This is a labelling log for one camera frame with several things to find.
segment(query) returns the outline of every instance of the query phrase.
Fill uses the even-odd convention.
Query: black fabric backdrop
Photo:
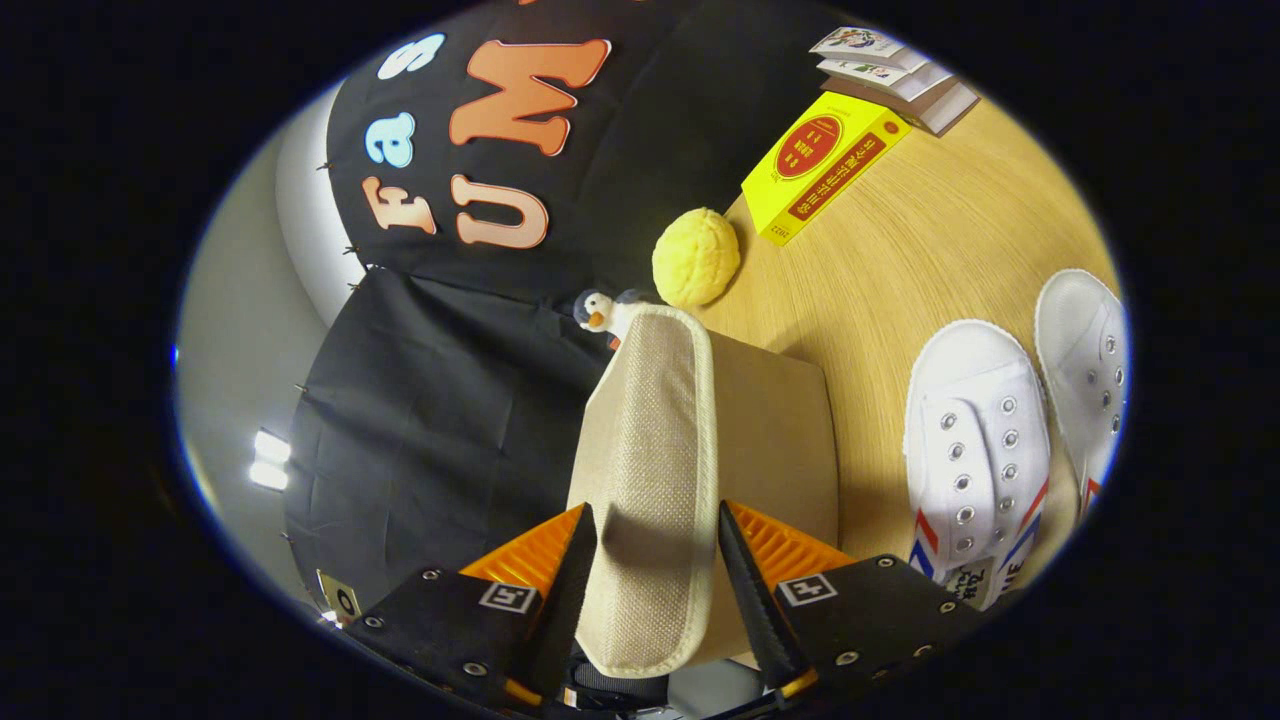
[[[582,407],[611,354],[603,334],[572,322],[573,299],[653,288],[663,228],[692,208],[728,208],[820,94],[808,49],[840,22],[765,0],[506,0],[406,35],[347,78],[329,119],[329,177],[374,270],[306,380],[285,491],[298,571],[321,607],[317,569],[367,606],[424,565],[460,569],[563,509]],[[376,77],[390,51],[433,32],[445,40],[428,65]],[[483,42],[595,37],[613,49],[590,85],[568,90],[579,104],[563,111],[561,154],[449,141],[453,110],[497,91],[466,74]],[[727,67],[750,81],[726,82]],[[366,128],[401,111],[416,122],[412,161],[374,163]],[[543,243],[460,241],[454,173],[538,196],[550,215]],[[381,229],[361,190],[369,176],[426,197],[436,234]],[[466,211],[518,222],[502,206]]]
[[[392,45],[353,72],[334,101],[329,177],[342,222],[367,264],[548,302],[561,311],[588,287],[653,290],[654,241],[681,213],[699,206],[723,211],[737,197],[741,179],[820,95],[826,76],[808,49],[838,23],[829,9],[767,0],[502,0],[428,28],[407,28],[413,32],[403,42],[445,35],[435,59],[379,79],[378,68],[403,42]],[[547,81],[579,101],[559,113],[571,129],[558,155],[509,140],[449,141],[453,111],[498,92],[466,72],[481,44],[591,38],[609,40],[613,49],[590,85],[568,88]],[[724,68],[735,68],[740,81],[726,82]],[[365,131],[401,111],[416,120],[412,163],[374,163],[365,152]],[[543,243],[511,250],[462,242],[458,211],[497,223],[520,218],[499,205],[457,206],[449,193],[454,173],[540,199],[550,215]],[[361,190],[370,176],[425,197],[436,234],[381,229]]]

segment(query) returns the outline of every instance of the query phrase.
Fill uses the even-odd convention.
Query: red circle label
[[[840,118],[835,115],[818,115],[801,123],[778,149],[778,174],[796,178],[818,167],[836,149],[840,132]]]

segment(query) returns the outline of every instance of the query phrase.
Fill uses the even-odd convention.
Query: orange letter m
[[[608,40],[581,45],[504,45],[485,42],[467,63],[467,74],[502,90],[467,102],[449,118],[449,140],[463,145],[474,137],[495,137],[536,145],[543,155],[558,155],[568,138],[568,120],[526,120],[577,105],[572,95],[538,78],[557,78],[570,87],[595,79],[608,58]]]

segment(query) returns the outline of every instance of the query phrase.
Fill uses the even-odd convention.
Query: letter
[[[369,123],[365,131],[365,152],[375,163],[387,160],[394,168],[406,168],[413,161],[413,115],[401,113],[394,118],[383,118]]]
[[[417,42],[410,42],[383,60],[383,67],[378,68],[378,78],[392,79],[404,70],[413,72],[426,67],[435,59],[435,53],[442,45],[444,45],[443,32],[429,35]]]
[[[518,225],[500,225],[498,223],[481,223],[467,213],[458,213],[458,237],[467,245],[485,242],[516,250],[529,250],[547,237],[549,220],[547,206],[527,192],[470,182],[463,176],[453,176],[449,181],[449,190],[453,193],[453,201],[458,205],[466,206],[471,202],[509,205],[520,210],[524,217]]]
[[[612,47],[608,40],[588,40],[581,45],[485,42],[471,55],[467,74],[502,90],[454,110],[449,140],[465,145],[475,137],[494,137],[529,142],[543,155],[558,155],[568,138],[568,120],[559,115],[547,120],[522,118],[567,110],[577,105],[577,99],[538,78],[552,77],[570,87],[584,87],[595,79]]]
[[[431,217],[431,206],[425,197],[413,197],[412,204],[404,205],[403,200],[408,197],[408,192],[399,187],[379,190],[381,184],[383,181],[375,177],[367,177],[360,183],[378,227],[388,229],[392,225],[406,225],[421,228],[426,234],[435,234],[435,218]]]

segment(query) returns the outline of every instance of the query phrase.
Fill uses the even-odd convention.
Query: white canvas shoe
[[[938,331],[906,398],[910,565],[979,610],[995,603],[1039,529],[1048,448],[1039,379],[1018,341],[982,320]]]
[[[1036,351],[1066,454],[1080,483],[1080,518],[1106,483],[1129,401],[1129,324],[1107,286],[1061,270],[1036,304]]]

